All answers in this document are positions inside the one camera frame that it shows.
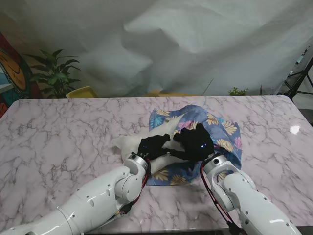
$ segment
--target black tripod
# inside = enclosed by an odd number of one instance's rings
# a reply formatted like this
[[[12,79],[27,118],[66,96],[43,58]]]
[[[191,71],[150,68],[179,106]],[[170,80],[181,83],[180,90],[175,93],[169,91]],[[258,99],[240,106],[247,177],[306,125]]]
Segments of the black tripod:
[[[302,94],[311,94],[313,95],[313,93],[311,92],[302,92],[302,91],[298,91],[301,83],[304,81],[304,79],[307,77],[312,88],[313,88],[313,83],[308,75],[310,68],[313,65],[313,57],[311,58],[311,60],[308,62],[307,66],[304,68],[304,70],[302,70],[301,72],[297,72],[295,74],[289,75],[287,78],[289,77],[293,77],[296,75],[299,75],[299,78],[296,80],[296,82],[291,86],[286,80],[284,81],[284,83],[286,84],[286,86],[289,88],[288,91],[286,92],[282,92],[279,95],[285,95],[287,97],[289,97],[291,100],[297,95],[297,93],[302,93]]]

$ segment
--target blue floral cloth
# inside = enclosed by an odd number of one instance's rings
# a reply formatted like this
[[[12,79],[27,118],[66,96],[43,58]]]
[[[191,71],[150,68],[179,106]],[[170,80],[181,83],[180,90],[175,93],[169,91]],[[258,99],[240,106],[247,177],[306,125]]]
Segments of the blue floral cloth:
[[[197,105],[187,105],[176,111],[153,110],[149,119],[149,131],[169,122],[171,119],[182,116],[173,135],[180,133],[186,127],[195,129],[198,123],[202,123],[210,133],[214,143],[215,152],[227,157],[235,167],[241,168],[241,137],[239,126],[236,122],[224,120],[208,113],[204,108]],[[161,169],[150,177],[148,185],[168,186],[182,185],[191,182],[200,174],[201,162],[174,163]]]

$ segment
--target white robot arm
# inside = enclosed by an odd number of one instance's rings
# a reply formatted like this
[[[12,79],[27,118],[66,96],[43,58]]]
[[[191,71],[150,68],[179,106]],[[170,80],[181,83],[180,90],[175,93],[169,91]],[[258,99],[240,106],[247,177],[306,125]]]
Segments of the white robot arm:
[[[132,154],[123,166],[83,185],[49,215],[1,235],[83,235],[102,227],[130,210],[149,172],[149,162]]]
[[[20,225],[0,235],[83,235],[127,213],[137,201],[150,172],[149,161],[132,154],[124,166],[83,185],[70,199],[40,220]],[[222,181],[215,177],[231,170]],[[204,171],[211,185],[208,188]],[[201,177],[226,212],[236,210],[248,235],[301,235],[286,215],[254,182],[223,155],[214,155],[201,165]]]
[[[216,154],[204,161],[202,167],[219,204],[226,212],[236,210],[248,235],[301,235],[287,216],[256,190],[252,179],[225,156]],[[215,182],[220,173],[229,170],[233,173]]]

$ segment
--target green plant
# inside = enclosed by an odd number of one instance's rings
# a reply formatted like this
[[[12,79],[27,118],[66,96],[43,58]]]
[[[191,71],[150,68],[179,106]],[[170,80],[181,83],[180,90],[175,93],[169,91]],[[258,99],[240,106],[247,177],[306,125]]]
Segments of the green plant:
[[[246,95],[248,90],[249,90],[248,88],[243,89],[243,90],[238,90],[237,87],[234,87],[232,90],[228,91],[228,94],[231,96],[241,96],[241,95]]]
[[[62,50],[57,50],[52,54],[43,50],[40,51],[45,56],[45,58],[26,54],[26,56],[32,57],[39,63],[41,63],[41,65],[34,65],[31,66],[31,68],[45,72],[33,74],[33,77],[30,80],[47,84],[48,87],[42,89],[41,91],[45,94],[50,94],[48,98],[65,98],[65,95],[68,92],[71,92],[75,89],[70,86],[70,84],[80,81],[79,79],[69,78],[70,73],[68,72],[68,69],[70,68],[80,70],[79,68],[70,65],[71,63],[79,63],[79,61],[75,59],[70,59],[60,64],[58,61],[60,58],[75,56],[58,57]]]

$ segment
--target white cloth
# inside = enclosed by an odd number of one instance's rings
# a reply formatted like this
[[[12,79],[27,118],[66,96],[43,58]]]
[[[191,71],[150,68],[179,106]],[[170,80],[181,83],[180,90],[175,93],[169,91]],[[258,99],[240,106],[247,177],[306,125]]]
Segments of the white cloth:
[[[153,89],[269,94],[313,39],[312,0],[7,0],[0,31],[20,53],[77,55],[100,97]]]

